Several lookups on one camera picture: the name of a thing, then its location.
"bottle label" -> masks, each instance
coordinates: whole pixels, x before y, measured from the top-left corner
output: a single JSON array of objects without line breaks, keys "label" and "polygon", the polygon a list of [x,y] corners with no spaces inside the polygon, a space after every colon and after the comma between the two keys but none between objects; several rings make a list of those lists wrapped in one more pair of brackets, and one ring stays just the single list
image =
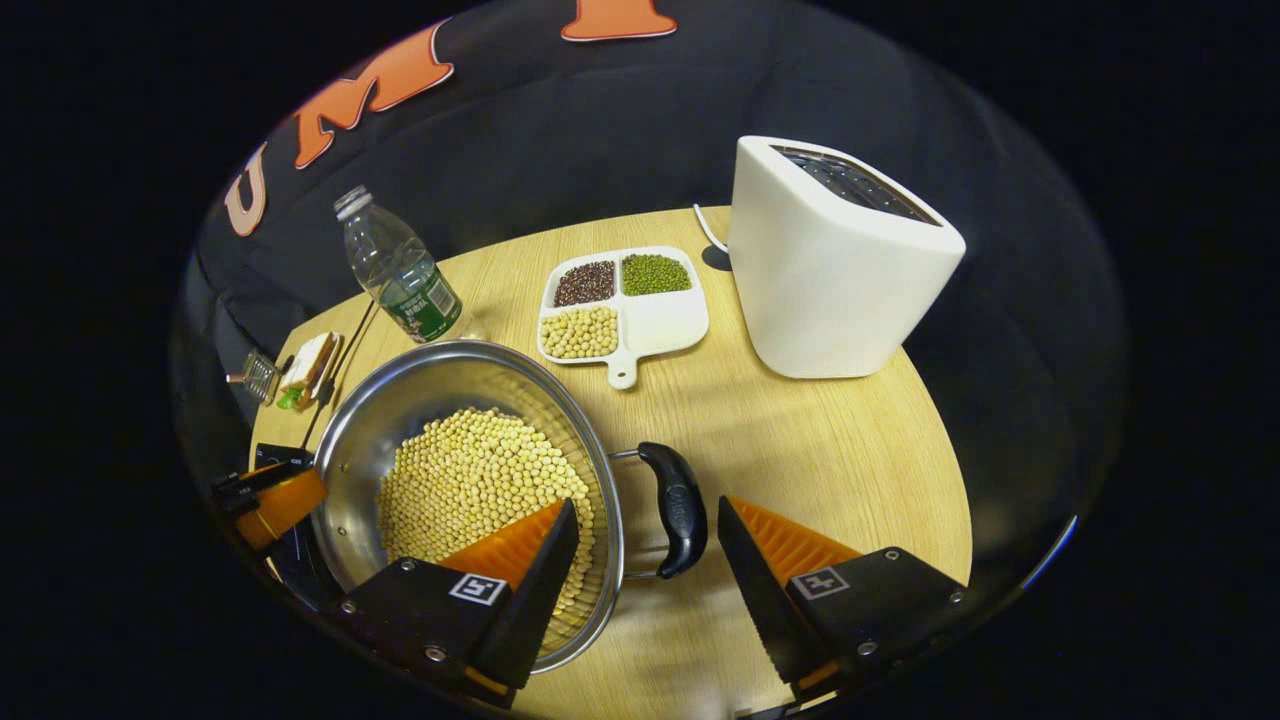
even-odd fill
[{"label": "bottle label", "polygon": [[431,342],[447,333],[462,315],[462,302],[436,269],[426,287],[396,305],[384,305],[387,313],[415,342]]}]

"wooden table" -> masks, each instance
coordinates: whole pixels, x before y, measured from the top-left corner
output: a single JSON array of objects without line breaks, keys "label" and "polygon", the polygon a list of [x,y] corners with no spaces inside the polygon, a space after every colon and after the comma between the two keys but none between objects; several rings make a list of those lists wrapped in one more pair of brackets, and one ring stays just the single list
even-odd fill
[{"label": "wooden table", "polygon": [[[727,237],[728,208],[705,210]],[[538,354],[534,328],[547,275],[570,258],[672,245],[694,260],[710,329],[694,347],[641,359],[639,380],[616,391],[603,364],[557,365]],[[581,404],[605,450],[669,445],[698,474],[710,521],[701,561],[672,580],[627,580],[613,618],[568,665],[534,675],[513,710],[534,717],[727,717],[790,702],[760,644],[716,539],[717,501],[735,495],[868,552],[896,544],[959,583],[972,561],[969,505],[950,439],[901,350],[868,378],[794,380],[755,356],[733,275],[700,260],[707,240],[691,209],[571,225],[440,263],[486,340],[543,363]],[[351,340],[367,306],[357,296],[302,324],[285,357],[335,331]],[[357,340],[329,407],[307,443],[319,445],[333,409],[362,378],[413,342],[381,311]],[[298,445],[310,414],[259,410],[253,445]],[[614,464],[628,570],[653,569],[666,534],[652,471]]]}]

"small metal grater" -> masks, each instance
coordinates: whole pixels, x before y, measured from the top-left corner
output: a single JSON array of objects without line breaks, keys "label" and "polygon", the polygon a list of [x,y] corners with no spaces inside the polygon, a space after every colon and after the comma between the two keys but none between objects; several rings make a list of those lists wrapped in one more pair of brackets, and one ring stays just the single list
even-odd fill
[{"label": "small metal grater", "polygon": [[262,405],[270,405],[280,383],[280,370],[257,350],[250,350],[244,359],[244,372],[227,375],[227,384],[238,384]]}]

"pot handle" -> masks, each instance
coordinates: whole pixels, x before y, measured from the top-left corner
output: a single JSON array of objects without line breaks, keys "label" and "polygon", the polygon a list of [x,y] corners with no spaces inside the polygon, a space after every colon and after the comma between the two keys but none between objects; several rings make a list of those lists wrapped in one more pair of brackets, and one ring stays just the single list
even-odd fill
[{"label": "pot handle", "polygon": [[632,455],[648,462],[658,478],[658,512],[671,547],[655,573],[627,573],[626,577],[669,580],[692,568],[707,550],[707,506],[694,470],[678,452],[657,442],[641,442],[635,450],[611,452],[609,459]]}]

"divided plate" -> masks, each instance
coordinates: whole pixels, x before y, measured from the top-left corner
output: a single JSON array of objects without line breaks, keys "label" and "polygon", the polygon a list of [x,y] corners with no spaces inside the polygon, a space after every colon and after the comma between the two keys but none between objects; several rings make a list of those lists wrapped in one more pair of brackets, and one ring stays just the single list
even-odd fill
[{"label": "divided plate", "polygon": [[[622,259],[628,255],[663,255],[680,261],[689,273],[692,284],[689,290],[675,292],[655,292],[652,295],[628,296],[622,292]],[[588,263],[600,260],[613,261],[613,296],[596,302],[580,302],[554,307],[556,288],[568,270]],[[543,348],[541,322],[543,318],[558,315],[573,307],[594,307],[603,305],[618,311],[618,347],[609,355],[599,357],[552,357]],[[538,351],[543,357],[561,365],[581,365],[585,363],[604,363],[608,365],[609,386],[616,389],[627,389],[636,383],[636,360],[646,355],[659,355],[684,350],[707,334],[710,319],[707,315],[707,296],[703,293],[703,283],[698,279],[694,263],[682,250],[667,245],[649,247],[628,247],[626,250],[609,250],[595,255],[582,255],[566,260],[552,270],[547,278],[547,287],[543,288],[541,310],[538,314],[538,323],[534,325],[534,338]]]}]

